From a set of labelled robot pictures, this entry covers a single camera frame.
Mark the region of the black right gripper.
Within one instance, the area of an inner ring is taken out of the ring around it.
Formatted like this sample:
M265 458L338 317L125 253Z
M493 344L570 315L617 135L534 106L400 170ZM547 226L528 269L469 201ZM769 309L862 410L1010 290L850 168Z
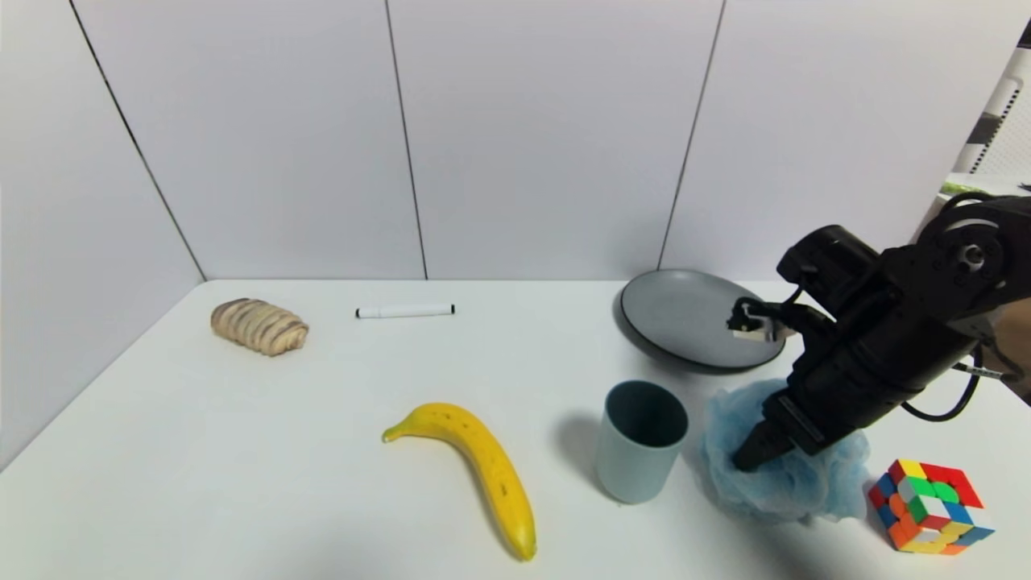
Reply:
M835 323L797 329L804 353L787 387L764 404L768 420L752 427L731 455L736 470L756 471L795 445L818 453L872 427L916 394L916 368L901 360L916 344L916 325L877 323L846 337Z

